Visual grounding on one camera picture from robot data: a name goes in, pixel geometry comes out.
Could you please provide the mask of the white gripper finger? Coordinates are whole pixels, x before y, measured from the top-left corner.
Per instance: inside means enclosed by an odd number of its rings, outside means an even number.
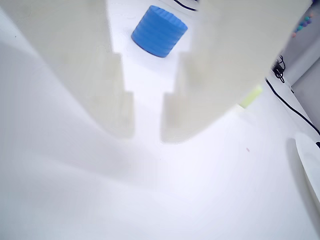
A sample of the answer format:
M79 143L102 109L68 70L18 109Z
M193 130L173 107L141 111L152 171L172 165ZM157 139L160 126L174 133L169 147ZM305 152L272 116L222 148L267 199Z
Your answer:
M105 0L3 0L1 8L85 111L108 133L134 134Z
M164 96L161 140L196 136L240 103L269 72L309 0L202 0L191 45Z

